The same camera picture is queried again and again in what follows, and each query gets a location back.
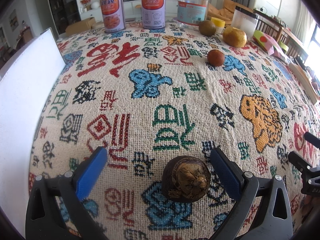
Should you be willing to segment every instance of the door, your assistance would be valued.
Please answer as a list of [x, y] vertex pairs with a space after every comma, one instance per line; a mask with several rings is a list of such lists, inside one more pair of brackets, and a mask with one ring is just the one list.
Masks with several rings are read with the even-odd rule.
[[35, 2], [42, 28], [46, 30], [51, 27], [53, 36], [58, 39], [48, 0], [35, 0]]

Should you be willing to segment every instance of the taro root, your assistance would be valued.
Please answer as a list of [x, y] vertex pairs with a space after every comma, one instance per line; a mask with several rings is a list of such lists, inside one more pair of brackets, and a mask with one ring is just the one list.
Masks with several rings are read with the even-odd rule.
[[162, 194], [175, 202], [195, 202], [208, 193], [210, 179], [211, 174], [203, 161], [177, 156], [164, 168]]

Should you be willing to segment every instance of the can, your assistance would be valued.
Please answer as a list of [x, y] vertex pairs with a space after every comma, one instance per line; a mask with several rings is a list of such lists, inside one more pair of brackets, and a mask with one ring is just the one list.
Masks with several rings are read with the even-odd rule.
[[178, 0], [177, 21], [183, 27], [198, 28], [207, 19], [209, 0]]
[[145, 29], [164, 28], [165, 0], [141, 0], [142, 26]]
[[123, 0], [100, 0], [102, 18], [106, 33], [125, 28]]

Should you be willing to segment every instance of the can label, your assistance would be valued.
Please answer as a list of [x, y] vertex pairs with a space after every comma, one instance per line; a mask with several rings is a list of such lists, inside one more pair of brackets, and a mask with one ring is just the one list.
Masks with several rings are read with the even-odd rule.
[[123, 30], [125, 25], [120, 0], [100, 0], [100, 4], [106, 32]]
[[142, 25], [147, 29], [159, 29], [165, 23], [164, 0], [141, 0]]
[[207, 7], [194, 3], [180, 2], [178, 6], [177, 20], [179, 22], [198, 26], [200, 22], [204, 21]]

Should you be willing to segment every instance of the potted plant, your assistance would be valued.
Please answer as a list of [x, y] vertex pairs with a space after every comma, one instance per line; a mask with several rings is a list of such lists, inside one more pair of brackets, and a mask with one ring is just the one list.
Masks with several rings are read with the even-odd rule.
[[88, 11], [91, 10], [91, 0], [80, 0], [80, 3], [83, 4]]

